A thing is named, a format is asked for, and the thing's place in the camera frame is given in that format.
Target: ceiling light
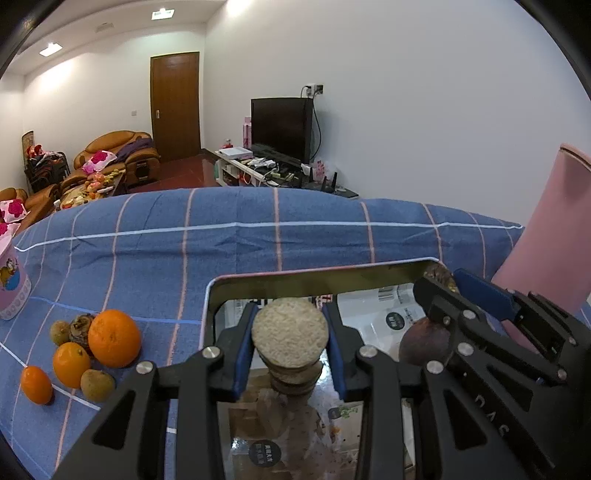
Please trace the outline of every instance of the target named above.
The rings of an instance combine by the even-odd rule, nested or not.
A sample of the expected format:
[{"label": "ceiling light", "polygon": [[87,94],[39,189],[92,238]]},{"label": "ceiling light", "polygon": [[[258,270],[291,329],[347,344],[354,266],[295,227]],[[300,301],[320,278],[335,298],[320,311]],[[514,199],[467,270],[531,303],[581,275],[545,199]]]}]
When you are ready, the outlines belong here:
[{"label": "ceiling light", "polygon": [[226,10],[231,17],[237,17],[244,13],[251,3],[252,0],[228,0]]},{"label": "ceiling light", "polygon": [[61,45],[59,43],[50,42],[49,45],[45,50],[41,50],[39,53],[44,57],[48,57],[49,55],[53,55],[55,52],[61,50]]},{"label": "ceiling light", "polygon": [[161,8],[157,12],[152,12],[152,20],[163,20],[164,18],[170,18],[174,15],[174,8],[171,10],[166,10],[165,8]]}]

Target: wooden door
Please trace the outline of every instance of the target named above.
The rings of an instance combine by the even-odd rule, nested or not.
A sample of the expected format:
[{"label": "wooden door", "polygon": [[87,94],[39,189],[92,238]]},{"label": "wooden door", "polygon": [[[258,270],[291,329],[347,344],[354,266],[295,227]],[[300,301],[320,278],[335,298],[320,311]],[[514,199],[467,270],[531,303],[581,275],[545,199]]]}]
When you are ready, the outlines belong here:
[{"label": "wooden door", "polygon": [[199,131],[199,52],[152,57],[152,133],[160,161],[201,152]]}]

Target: stack of rice cakes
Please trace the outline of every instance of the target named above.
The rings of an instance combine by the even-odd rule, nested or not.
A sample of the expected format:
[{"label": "stack of rice cakes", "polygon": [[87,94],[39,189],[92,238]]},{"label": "stack of rice cakes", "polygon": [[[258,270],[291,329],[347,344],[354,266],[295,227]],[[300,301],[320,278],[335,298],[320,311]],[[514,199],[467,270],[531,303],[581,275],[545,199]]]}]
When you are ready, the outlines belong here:
[{"label": "stack of rice cakes", "polygon": [[277,299],[261,309],[252,325],[252,341],[269,368],[271,385],[285,395],[314,390],[328,340],[324,315],[305,299]]}]

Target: television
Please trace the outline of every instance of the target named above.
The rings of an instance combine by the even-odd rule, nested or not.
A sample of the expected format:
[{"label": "television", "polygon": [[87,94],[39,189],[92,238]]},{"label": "television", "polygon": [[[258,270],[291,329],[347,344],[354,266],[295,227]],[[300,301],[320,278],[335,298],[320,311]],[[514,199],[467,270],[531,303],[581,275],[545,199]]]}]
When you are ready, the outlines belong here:
[{"label": "television", "polygon": [[279,153],[309,163],[313,101],[296,97],[251,100],[253,152],[273,160],[290,161],[276,155]]}]

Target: small orange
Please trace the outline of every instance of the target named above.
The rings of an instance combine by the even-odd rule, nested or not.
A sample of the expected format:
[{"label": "small orange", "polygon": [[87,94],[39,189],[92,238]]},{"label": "small orange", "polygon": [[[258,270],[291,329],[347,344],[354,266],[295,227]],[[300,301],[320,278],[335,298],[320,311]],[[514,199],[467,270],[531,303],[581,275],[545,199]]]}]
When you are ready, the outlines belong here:
[{"label": "small orange", "polygon": [[49,403],[53,387],[47,374],[39,367],[25,367],[21,374],[21,390],[29,400],[37,405]]},{"label": "small orange", "polygon": [[138,356],[142,339],[129,315],[119,310],[105,310],[90,324],[88,345],[104,366],[122,368]]},{"label": "small orange", "polygon": [[82,374],[89,368],[90,357],[77,343],[62,343],[53,355],[53,371],[67,387],[80,388]]}]

